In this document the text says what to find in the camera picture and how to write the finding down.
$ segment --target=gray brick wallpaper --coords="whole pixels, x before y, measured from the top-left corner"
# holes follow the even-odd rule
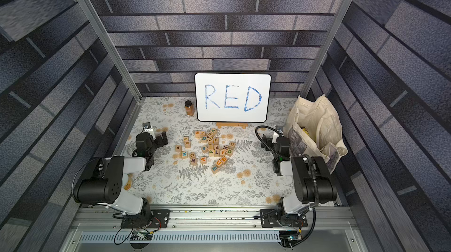
[[[451,251],[450,0],[353,0],[312,86],[370,251]]]
[[[0,68],[0,251],[59,251],[75,172],[136,102],[74,0],[0,0]]]
[[[296,97],[341,0],[91,2],[147,96],[186,96],[196,72],[244,71]]]

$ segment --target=floral tablecloth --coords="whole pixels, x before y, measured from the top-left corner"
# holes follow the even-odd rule
[[[206,165],[197,166],[190,165],[189,159],[178,158],[175,145],[183,145],[183,136],[189,136],[191,141],[188,153],[207,156],[201,151],[205,144],[194,136],[194,131],[217,128],[214,122],[198,121],[196,114],[188,116],[184,109],[186,100],[196,102],[195,98],[180,97],[145,99],[122,155],[131,156],[144,122],[151,122],[158,134],[166,131],[169,144],[156,150],[155,164],[149,171],[130,175],[130,193],[154,204],[275,205],[294,190],[292,177],[277,176],[272,171],[272,155],[260,147],[254,128],[262,123],[250,123],[246,129],[224,126],[218,129],[216,136],[221,148],[229,142],[235,142],[236,148],[215,175],[210,169],[215,157],[209,157]],[[263,124],[285,125],[295,101],[295,98],[270,98],[268,119]],[[272,135],[269,130],[260,132]]]

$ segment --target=spice jar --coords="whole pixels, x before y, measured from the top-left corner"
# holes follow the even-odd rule
[[[194,115],[194,105],[190,100],[185,101],[185,111],[189,116]]]

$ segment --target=gray metal panel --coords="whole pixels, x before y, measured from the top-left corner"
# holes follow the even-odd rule
[[[85,13],[87,19],[93,26],[94,31],[99,36],[100,41],[102,42],[106,51],[113,60],[113,63],[115,63],[124,82],[130,89],[130,92],[133,94],[133,97],[135,97],[137,101],[140,101],[141,94],[138,90],[138,87],[135,85],[132,78],[130,77],[130,74],[128,73],[127,68],[125,67],[124,62],[122,61],[122,58],[120,57],[119,53],[116,50],[116,47],[114,46],[113,42],[108,36],[108,33],[106,32],[106,29],[102,24],[102,21],[100,21],[99,15],[94,9],[91,1],[89,0],[77,0],[77,1],[80,7],[83,9],[83,12]]]

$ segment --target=black cable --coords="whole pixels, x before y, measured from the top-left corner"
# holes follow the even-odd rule
[[[270,126],[263,126],[263,125],[261,125],[261,126],[257,126],[257,127],[255,128],[255,135],[257,136],[258,140],[259,140],[260,142],[262,142],[262,144],[263,144],[264,146],[266,146],[272,153],[278,155],[279,157],[282,157],[285,161],[289,161],[289,160],[290,160],[289,157],[286,157],[286,156],[284,156],[284,155],[278,153],[277,151],[273,150],[268,144],[266,144],[266,142],[264,142],[264,141],[262,140],[262,138],[260,137],[260,135],[258,134],[257,131],[258,131],[258,129],[263,128],[263,127],[265,127],[265,128],[267,128],[267,129],[270,129],[270,130],[276,132],[279,136],[283,136],[283,134],[282,134],[281,132],[277,131],[276,129],[274,129],[274,128],[270,127]]]
[[[301,240],[298,240],[295,244],[292,244],[291,246],[287,246],[285,248],[292,248],[298,244],[301,244],[302,242],[304,242],[313,232],[313,229],[315,228],[315,223],[316,223],[316,209],[315,207],[312,208],[313,211],[313,220],[312,220],[312,227],[310,228],[310,230],[308,231],[308,233],[304,236],[304,238],[302,238]]]
[[[130,237],[130,235],[132,235],[132,232],[134,231],[134,229],[132,229],[132,230],[130,231],[130,234],[127,236],[126,239],[124,239],[123,242],[121,242],[121,243],[116,243],[116,237],[117,237],[117,234],[118,234],[121,230],[122,230],[122,228],[120,228],[120,229],[116,232],[116,235],[114,236],[113,241],[114,241],[114,244],[116,244],[116,245],[120,245],[120,244],[126,242],[126,240]]]

